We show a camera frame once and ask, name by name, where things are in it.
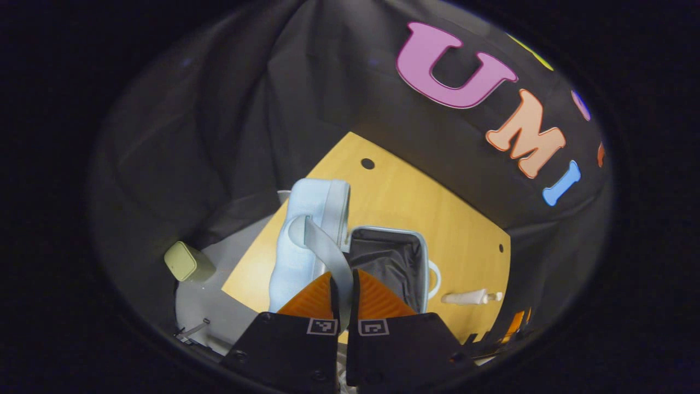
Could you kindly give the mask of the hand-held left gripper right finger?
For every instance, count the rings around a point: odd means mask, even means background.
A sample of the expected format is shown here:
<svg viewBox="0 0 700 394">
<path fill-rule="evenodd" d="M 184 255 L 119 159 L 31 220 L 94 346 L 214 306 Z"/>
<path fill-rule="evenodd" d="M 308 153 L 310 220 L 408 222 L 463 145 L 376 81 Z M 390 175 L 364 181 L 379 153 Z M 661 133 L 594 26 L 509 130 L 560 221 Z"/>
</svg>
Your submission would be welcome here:
<svg viewBox="0 0 700 394">
<path fill-rule="evenodd" d="M 439 392 L 476 372 L 435 312 L 419 314 L 374 276 L 353 271 L 346 379 L 359 392 Z"/>
</svg>

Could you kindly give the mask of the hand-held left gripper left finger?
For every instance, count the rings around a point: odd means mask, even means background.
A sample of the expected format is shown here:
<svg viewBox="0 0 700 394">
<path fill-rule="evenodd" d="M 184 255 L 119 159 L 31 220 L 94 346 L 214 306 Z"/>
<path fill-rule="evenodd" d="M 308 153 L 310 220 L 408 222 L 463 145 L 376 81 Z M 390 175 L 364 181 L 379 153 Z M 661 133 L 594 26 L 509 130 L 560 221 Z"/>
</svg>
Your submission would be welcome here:
<svg viewBox="0 0 700 394">
<path fill-rule="evenodd" d="M 337 393 L 339 331 L 337 287 L 325 273 L 277 312 L 258 314 L 220 364 L 279 392 Z"/>
</svg>

